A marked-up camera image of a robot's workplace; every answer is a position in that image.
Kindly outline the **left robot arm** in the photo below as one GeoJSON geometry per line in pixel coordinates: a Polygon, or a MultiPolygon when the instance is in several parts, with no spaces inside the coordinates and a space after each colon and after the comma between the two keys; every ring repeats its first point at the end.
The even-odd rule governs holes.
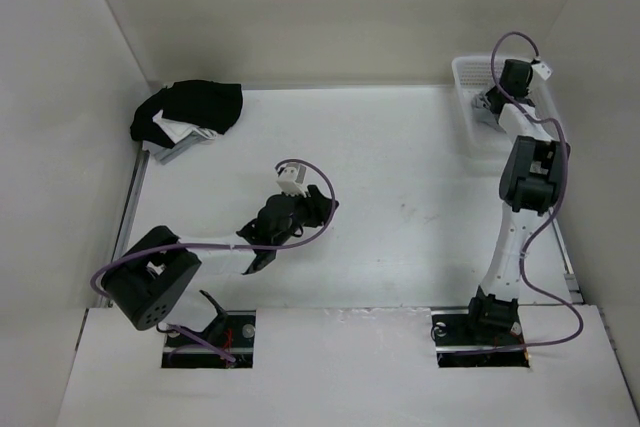
{"type": "Polygon", "coordinates": [[[100,275],[100,288],[136,330],[165,323],[189,329],[202,345],[214,345],[224,334],[224,313],[205,282],[259,273],[279,250],[309,242],[292,244],[292,239],[309,229],[321,234],[338,206],[333,195],[310,185],[300,195],[269,197],[254,219],[221,239],[188,239],[157,226],[100,275]]]}

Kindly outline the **grey tank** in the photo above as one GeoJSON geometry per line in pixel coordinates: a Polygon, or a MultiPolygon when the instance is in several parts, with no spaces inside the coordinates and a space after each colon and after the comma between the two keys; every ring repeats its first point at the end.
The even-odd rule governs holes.
{"type": "Polygon", "coordinates": [[[479,124],[484,124],[496,132],[503,132],[494,113],[491,111],[491,104],[485,94],[477,94],[471,100],[471,108],[474,120],[479,124]]]}
{"type": "Polygon", "coordinates": [[[143,141],[142,149],[148,152],[158,163],[165,165],[191,147],[214,141],[216,137],[217,134],[215,132],[193,131],[177,142],[172,148],[165,148],[149,141],[143,141]]]}

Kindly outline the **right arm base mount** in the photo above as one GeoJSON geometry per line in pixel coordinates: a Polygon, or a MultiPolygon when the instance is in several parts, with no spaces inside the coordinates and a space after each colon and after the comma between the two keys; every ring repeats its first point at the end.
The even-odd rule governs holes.
{"type": "Polygon", "coordinates": [[[529,368],[522,329],[473,325],[466,308],[432,310],[431,339],[441,368],[529,368]]]}

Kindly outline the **aluminium table rail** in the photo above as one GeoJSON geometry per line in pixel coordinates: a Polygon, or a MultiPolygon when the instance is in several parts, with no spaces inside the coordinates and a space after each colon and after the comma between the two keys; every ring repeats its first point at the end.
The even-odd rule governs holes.
{"type": "Polygon", "coordinates": [[[131,181],[128,187],[125,204],[124,204],[124,210],[120,219],[113,252],[108,262],[112,262],[119,259],[124,255],[124,253],[128,249],[128,243],[131,236],[133,223],[135,220],[135,215],[136,215],[137,206],[139,203],[139,198],[140,198],[143,183],[144,183],[148,161],[149,161],[149,153],[147,151],[144,151],[143,149],[140,149],[137,154],[134,168],[132,171],[131,181]]]}
{"type": "Polygon", "coordinates": [[[573,304],[583,305],[584,298],[582,295],[581,287],[576,278],[575,271],[573,269],[566,244],[564,242],[564,237],[562,235],[560,226],[557,221],[553,221],[551,227],[553,229],[553,233],[564,264],[564,278],[571,297],[571,302],[573,304]]]}

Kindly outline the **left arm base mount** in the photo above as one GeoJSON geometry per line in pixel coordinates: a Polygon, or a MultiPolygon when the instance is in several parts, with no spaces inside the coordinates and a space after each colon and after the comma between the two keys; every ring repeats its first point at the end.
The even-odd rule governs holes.
{"type": "Polygon", "coordinates": [[[205,348],[196,341],[166,328],[158,328],[164,334],[161,358],[163,369],[251,369],[254,360],[256,339],[256,312],[230,311],[224,327],[215,340],[209,343],[226,351],[235,358],[225,358],[205,348]]]}

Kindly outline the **white folded tank top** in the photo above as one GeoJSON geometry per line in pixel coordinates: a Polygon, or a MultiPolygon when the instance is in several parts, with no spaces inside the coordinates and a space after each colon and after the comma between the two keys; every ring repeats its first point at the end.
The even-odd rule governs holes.
{"type": "Polygon", "coordinates": [[[199,127],[190,123],[165,119],[163,111],[160,110],[152,117],[152,121],[171,139],[174,144],[181,142],[192,134],[205,141],[215,140],[218,134],[204,127],[199,127]]]}

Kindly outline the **white plastic basket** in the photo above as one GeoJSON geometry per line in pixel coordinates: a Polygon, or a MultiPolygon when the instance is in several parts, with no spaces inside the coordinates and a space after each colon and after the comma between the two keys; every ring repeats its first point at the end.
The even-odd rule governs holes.
{"type": "MultiPolygon", "coordinates": [[[[495,59],[498,77],[507,58],[530,61],[525,57],[498,54],[495,59]]],[[[477,123],[471,108],[472,98],[492,85],[490,54],[456,57],[451,62],[451,69],[471,156],[483,161],[504,162],[502,159],[506,160],[511,150],[511,143],[506,134],[504,131],[496,132],[484,124],[477,123]]],[[[554,117],[560,120],[547,83],[533,80],[529,86],[528,98],[534,103],[539,118],[554,117]]]]}

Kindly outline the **left aluminium table rail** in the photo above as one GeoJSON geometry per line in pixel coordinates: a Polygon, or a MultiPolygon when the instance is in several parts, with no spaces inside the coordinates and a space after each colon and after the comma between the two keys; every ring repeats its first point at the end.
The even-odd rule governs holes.
{"type": "Polygon", "coordinates": [[[133,223],[135,220],[135,215],[136,215],[137,206],[139,203],[139,198],[140,198],[143,183],[144,183],[148,161],[149,161],[149,153],[147,151],[144,151],[143,149],[140,149],[137,154],[134,168],[132,171],[131,181],[128,187],[125,204],[124,204],[124,210],[120,219],[113,252],[108,262],[112,262],[119,259],[124,255],[124,253],[128,249],[128,243],[131,236],[133,223]]]}

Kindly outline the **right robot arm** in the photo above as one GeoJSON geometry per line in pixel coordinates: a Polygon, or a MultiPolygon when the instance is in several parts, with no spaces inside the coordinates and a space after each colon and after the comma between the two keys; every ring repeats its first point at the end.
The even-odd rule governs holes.
{"type": "Polygon", "coordinates": [[[534,65],[504,61],[500,77],[474,104],[497,121],[511,142],[499,182],[502,220],[488,271],[464,317],[464,331],[487,353],[525,349],[518,299],[531,236],[558,203],[566,180],[569,148],[543,127],[529,98],[534,65]]]}

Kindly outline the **right aluminium table rail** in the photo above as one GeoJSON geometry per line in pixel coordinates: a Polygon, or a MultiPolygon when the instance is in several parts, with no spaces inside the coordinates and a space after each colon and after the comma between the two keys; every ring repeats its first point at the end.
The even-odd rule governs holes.
{"type": "Polygon", "coordinates": [[[573,269],[566,244],[564,242],[564,237],[562,235],[560,226],[557,221],[553,221],[551,227],[553,229],[553,233],[564,264],[564,278],[571,297],[571,302],[573,304],[583,305],[584,298],[582,295],[581,287],[576,278],[575,271],[573,269]]]}

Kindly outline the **grey folded tank top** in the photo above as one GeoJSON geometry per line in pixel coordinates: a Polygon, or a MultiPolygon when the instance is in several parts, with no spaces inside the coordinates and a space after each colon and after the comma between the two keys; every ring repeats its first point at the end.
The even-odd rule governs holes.
{"type": "Polygon", "coordinates": [[[158,163],[165,165],[191,147],[214,141],[216,137],[217,134],[215,132],[193,131],[177,142],[172,148],[165,148],[149,141],[143,141],[142,149],[148,152],[158,163]]]}

